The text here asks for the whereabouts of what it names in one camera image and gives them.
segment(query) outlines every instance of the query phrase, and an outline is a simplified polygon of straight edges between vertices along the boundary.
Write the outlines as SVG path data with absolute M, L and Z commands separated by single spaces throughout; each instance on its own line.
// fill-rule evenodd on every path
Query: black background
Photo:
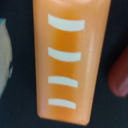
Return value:
M 0 0 L 0 18 L 7 19 L 14 67 L 0 100 L 0 128 L 85 127 L 37 116 L 32 0 Z M 128 128 L 128 98 L 114 96 L 107 83 L 108 71 L 127 42 L 128 0 L 112 0 L 87 128 Z

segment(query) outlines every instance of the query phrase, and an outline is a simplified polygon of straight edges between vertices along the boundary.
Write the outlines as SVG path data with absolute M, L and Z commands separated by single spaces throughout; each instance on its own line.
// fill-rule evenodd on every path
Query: orange container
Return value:
M 87 125 L 111 0 L 33 0 L 37 111 Z

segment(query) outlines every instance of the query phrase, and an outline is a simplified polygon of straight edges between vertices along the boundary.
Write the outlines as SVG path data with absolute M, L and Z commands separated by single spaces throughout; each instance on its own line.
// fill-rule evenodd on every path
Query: orange bottle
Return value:
M 33 0 L 37 111 L 87 125 L 111 0 Z

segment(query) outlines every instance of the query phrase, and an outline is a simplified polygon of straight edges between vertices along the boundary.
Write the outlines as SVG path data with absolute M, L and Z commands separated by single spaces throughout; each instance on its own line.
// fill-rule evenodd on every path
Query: dark background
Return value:
M 32 0 L 0 0 L 0 18 L 7 19 L 14 67 L 0 100 L 0 128 L 83 128 L 37 116 Z M 108 71 L 127 43 L 128 0 L 112 0 L 87 128 L 128 128 L 128 98 L 114 96 L 107 83 Z

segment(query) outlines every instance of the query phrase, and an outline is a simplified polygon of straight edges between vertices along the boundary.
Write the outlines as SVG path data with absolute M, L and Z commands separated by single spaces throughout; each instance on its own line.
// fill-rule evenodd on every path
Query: white stripe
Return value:
M 48 14 L 48 23 L 64 31 L 81 31 L 85 28 L 85 20 L 66 20 Z
M 78 81 L 74 79 L 70 79 L 68 77 L 61 77 L 61 76 L 49 76 L 48 83 L 50 84 L 61 84 L 66 86 L 71 86 L 78 88 Z
M 63 100 L 63 99 L 49 99 L 48 104 L 54 105 L 54 106 L 61 106 L 61 107 L 76 109 L 76 103 L 68 101 L 68 100 Z
M 49 56 L 54 59 L 66 62 L 75 62 L 81 60 L 81 52 L 72 53 L 72 52 L 62 52 L 48 47 Z

